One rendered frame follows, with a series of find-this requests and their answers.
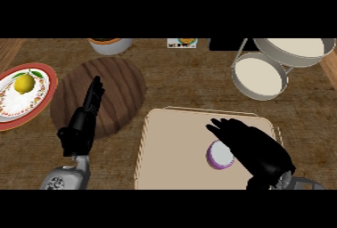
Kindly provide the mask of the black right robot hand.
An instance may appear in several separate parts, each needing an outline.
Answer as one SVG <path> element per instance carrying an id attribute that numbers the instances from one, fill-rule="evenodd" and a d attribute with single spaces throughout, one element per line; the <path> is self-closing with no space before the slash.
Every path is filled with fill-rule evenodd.
<path id="1" fill-rule="evenodd" d="M 295 172 L 289 154 L 273 138 L 238 119 L 217 120 L 205 125 L 214 136 L 229 147 L 235 158 L 252 177 L 246 181 L 248 190 L 283 190 Z"/>

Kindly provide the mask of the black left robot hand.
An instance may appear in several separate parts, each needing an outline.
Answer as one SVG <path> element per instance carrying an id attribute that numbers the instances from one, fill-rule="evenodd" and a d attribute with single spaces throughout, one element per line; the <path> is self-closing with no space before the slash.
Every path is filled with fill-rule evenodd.
<path id="1" fill-rule="evenodd" d="M 103 92 L 100 77 L 96 76 L 90 82 L 82 105 L 75 109 L 68 126 L 57 130 L 56 135 L 65 157 L 90 154 Z"/>

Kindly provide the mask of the purple-rimmed can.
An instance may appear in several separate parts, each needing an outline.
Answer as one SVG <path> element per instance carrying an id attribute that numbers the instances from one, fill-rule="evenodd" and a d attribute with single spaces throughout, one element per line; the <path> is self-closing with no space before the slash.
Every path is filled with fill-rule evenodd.
<path id="1" fill-rule="evenodd" d="M 207 161 L 215 169 L 226 169 L 235 163 L 235 156 L 229 147 L 220 140 L 210 144 L 207 149 Z"/>

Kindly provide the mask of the beige tray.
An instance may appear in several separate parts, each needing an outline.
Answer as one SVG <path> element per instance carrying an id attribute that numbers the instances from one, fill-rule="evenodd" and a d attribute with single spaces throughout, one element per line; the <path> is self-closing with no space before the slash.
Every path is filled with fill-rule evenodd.
<path id="1" fill-rule="evenodd" d="M 139 190 L 242 190 L 251 174 L 235 162 L 215 169 L 207 149 L 215 136 L 205 128 L 212 119 L 235 118 L 258 128 L 275 141 L 280 131 L 270 121 L 245 112 L 165 107 L 144 117 L 134 188 Z"/>

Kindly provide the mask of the round dark wood placemat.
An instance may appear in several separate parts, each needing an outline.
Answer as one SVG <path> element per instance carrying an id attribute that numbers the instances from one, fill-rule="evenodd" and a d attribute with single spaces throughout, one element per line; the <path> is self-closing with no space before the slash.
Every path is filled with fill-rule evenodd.
<path id="1" fill-rule="evenodd" d="M 102 57 L 81 63 L 57 82 L 50 103 L 56 129 L 68 125 L 96 76 L 100 77 L 105 90 L 94 132 L 94 139 L 100 140 L 116 134 L 137 115 L 144 101 L 146 83 L 137 66 L 122 58 Z"/>

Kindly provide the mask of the red-rimmed patterned plate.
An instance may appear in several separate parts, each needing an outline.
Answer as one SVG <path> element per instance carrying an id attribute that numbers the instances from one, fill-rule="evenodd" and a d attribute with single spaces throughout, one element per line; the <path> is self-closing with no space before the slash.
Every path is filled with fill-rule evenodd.
<path id="1" fill-rule="evenodd" d="M 32 89 L 20 94 L 14 82 L 29 75 Z M 17 65 L 0 74 L 0 131 L 16 128 L 31 121 L 50 103 L 57 87 L 53 68 L 38 62 Z"/>

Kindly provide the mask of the yellow lemon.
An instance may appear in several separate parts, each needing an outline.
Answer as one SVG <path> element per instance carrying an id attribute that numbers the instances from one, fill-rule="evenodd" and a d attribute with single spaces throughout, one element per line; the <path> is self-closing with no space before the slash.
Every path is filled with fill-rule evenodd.
<path id="1" fill-rule="evenodd" d="M 14 90 L 19 94 L 25 94 L 32 90 L 34 84 L 35 81 L 32 76 L 29 74 L 23 74 L 17 77 L 14 81 Z"/>

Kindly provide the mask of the grey pot with orange rim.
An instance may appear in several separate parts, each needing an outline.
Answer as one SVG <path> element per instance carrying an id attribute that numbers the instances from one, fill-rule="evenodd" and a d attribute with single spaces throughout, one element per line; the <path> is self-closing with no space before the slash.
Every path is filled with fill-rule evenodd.
<path id="1" fill-rule="evenodd" d="M 130 47 L 131 41 L 131 38 L 113 38 L 103 41 L 88 39 L 93 50 L 102 55 L 119 54 Z"/>

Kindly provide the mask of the white printed box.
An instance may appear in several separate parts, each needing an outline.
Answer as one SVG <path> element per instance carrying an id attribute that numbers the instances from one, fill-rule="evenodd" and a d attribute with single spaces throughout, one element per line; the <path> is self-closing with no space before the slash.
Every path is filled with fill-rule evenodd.
<path id="1" fill-rule="evenodd" d="M 195 48 L 198 46 L 198 40 L 195 38 L 168 38 L 168 48 Z"/>

